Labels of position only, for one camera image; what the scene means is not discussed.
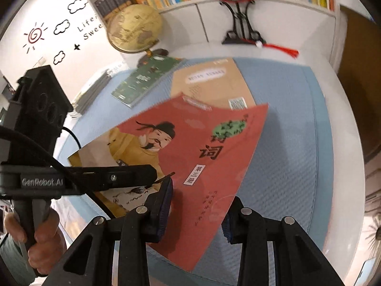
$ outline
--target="black cable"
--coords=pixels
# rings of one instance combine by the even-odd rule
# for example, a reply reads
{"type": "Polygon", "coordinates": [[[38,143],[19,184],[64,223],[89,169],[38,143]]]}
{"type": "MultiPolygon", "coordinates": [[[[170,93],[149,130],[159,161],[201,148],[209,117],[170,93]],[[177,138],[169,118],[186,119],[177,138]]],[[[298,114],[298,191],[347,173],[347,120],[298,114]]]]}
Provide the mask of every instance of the black cable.
{"type": "Polygon", "coordinates": [[[68,178],[75,185],[77,185],[81,192],[86,193],[90,197],[90,199],[93,200],[108,215],[108,217],[110,217],[110,219],[115,218],[115,216],[109,210],[109,208],[101,200],[99,200],[94,195],[94,193],[87,188],[86,185],[82,184],[82,182],[78,180],[74,174],[67,170],[66,167],[64,167],[60,162],[54,159],[47,151],[45,151],[45,149],[43,149],[35,141],[18,131],[6,128],[4,126],[0,126],[0,138],[11,142],[17,142],[23,145],[25,148],[29,149],[31,152],[36,153],[39,156],[39,158],[41,158],[45,162],[48,162],[53,168],[61,172],[66,178],[68,178]]]}
{"type": "Polygon", "coordinates": [[[65,130],[66,132],[68,132],[74,139],[75,141],[77,142],[77,145],[79,147],[79,149],[81,149],[81,144],[79,143],[77,137],[75,136],[75,134],[73,133],[73,131],[71,131],[69,128],[66,128],[66,127],[62,127],[62,130],[65,130]]]}

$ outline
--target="sun drawing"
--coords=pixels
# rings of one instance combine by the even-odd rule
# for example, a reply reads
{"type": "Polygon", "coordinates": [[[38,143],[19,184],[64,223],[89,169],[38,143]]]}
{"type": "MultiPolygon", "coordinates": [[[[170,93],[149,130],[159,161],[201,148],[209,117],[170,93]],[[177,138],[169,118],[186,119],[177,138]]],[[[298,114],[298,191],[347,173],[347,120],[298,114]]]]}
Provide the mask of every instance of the sun drawing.
{"type": "MultiPolygon", "coordinates": [[[[42,23],[40,27],[37,27],[37,23],[35,23],[34,28],[29,33],[24,33],[24,35],[28,36],[28,43],[32,44],[31,46],[33,50],[35,50],[34,43],[36,43],[38,40],[44,40],[44,38],[42,37],[42,32],[45,31],[47,27],[43,28],[43,25],[44,23],[42,23]]],[[[27,54],[29,53],[29,50],[30,50],[30,45],[28,46],[28,50],[26,52],[27,54]]]]}

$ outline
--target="human hand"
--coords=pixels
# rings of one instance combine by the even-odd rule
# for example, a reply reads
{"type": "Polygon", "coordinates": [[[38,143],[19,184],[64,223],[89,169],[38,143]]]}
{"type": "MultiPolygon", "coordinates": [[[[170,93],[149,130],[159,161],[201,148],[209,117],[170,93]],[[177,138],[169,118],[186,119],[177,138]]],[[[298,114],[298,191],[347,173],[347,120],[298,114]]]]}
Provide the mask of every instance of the human hand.
{"type": "MultiPolygon", "coordinates": [[[[40,274],[47,275],[66,251],[65,238],[58,228],[60,217],[50,208],[48,219],[34,233],[36,244],[28,251],[29,264],[40,274]]],[[[25,243],[27,235],[14,213],[5,216],[4,227],[15,242],[25,243]]]]}

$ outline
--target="globe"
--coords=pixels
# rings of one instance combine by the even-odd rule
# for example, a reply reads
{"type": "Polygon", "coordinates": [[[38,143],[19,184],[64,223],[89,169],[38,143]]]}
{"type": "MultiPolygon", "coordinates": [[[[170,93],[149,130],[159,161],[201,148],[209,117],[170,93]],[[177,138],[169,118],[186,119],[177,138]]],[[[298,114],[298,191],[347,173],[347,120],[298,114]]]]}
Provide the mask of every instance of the globe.
{"type": "Polygon", "coordinates": [[[133,4],[118,14],[107,26],[111,45],[125,53],[148,50],[155,45],[162,30],[159,12],[144,4],[133,4]]]}

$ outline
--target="red book cover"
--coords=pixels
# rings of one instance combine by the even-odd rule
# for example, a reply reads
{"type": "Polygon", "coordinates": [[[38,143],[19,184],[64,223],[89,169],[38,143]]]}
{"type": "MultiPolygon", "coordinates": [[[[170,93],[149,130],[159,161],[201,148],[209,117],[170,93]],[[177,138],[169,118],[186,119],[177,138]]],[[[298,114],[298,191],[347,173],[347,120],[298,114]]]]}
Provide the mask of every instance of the red book cover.
{"type": "MultiPolygon", "coordinates": [[[[266,119],[267,104],[232,111],[178,96],[131,117],[69,157],[74,166],[151,164],[172,176],[168,225],[150,246],[184,270],[201,258],[245,176],[266,119]]],[[[159,190],[110,189],[100,198],[116,216],[159,190]]]]}

